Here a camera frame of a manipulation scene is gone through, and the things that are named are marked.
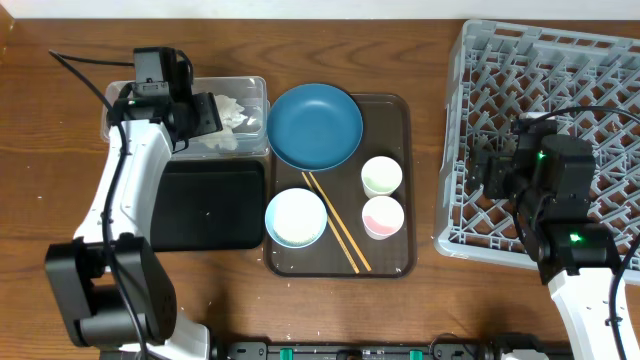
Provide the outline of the white tissue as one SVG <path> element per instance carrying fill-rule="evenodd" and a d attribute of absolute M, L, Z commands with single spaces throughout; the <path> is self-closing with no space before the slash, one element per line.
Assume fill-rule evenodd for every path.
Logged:
<path fill-rule="evenodd" d="M 233 130 L 247 119 L 247 116 L 243 114 L 245 108 L 239 105 L 235 98 L 226 95 L 215 95 L 214 100 L 223 129 L 219 132 L 199 136 L 196 141 L 211 149 L 234 151 L 238 148 L 238 140 Z"/>

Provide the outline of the green-tinted white cup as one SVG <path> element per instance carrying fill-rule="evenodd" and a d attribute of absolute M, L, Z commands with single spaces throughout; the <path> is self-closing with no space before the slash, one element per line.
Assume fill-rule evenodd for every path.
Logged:
<path fill-rule="evenodd" d="M 394 159 L 376 156 L 365 162 L 361 182 L 368 198 L 390 196 L 403 180 L 402 168 Z"/>

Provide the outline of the dark blue plate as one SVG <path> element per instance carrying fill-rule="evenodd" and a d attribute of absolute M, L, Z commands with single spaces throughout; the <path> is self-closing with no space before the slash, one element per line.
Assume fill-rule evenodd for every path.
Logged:
<path fill-rule="evenodd" d="M 286 91 L 272 106 L 266 125 L 273 153 L 304 171 L 324 171 L 346 162 L 363 133 L 363 116 L 355 100 L 322 83 Z"/>

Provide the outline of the pink-tinted white cup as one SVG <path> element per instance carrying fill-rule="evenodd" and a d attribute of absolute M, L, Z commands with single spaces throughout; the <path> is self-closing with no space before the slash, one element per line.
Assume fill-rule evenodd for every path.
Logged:
<path fill-rule="evenodd" d="M 400 230 L 405 214 L 394 198 L 376 196 L 364 204 L 361 217 L 366 234 L 374 240 L 384 240 Z"/>

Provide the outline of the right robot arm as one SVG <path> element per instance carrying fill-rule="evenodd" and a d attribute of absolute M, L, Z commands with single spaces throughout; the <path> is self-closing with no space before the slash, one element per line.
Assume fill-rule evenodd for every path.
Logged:
<path fill-rule="evenodd" d="M 536 263 L 566 327 L 576 359 L 636 359 L 639 342 L 612 232 L 588 216 L 596 162 L 589 142 L 568 135 L 527 136 L 512 154 L 481 147 L 467 186 L 505 199 L 519 241 Z"/>

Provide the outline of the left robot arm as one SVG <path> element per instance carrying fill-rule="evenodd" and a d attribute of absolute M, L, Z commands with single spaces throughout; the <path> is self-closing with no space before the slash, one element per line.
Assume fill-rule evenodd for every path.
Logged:
<path fill-rule="evenodd" d="M 150 244 L 160 180 L 178 142 L 221 130 L 199 93 L 122 97 L 107 112 L 110 145 L 90 209 L 72 241 L 50 245 L 45 270 L 70 340 L 136 359 L 209 359 L 209 329 L 177 310 Z"/>

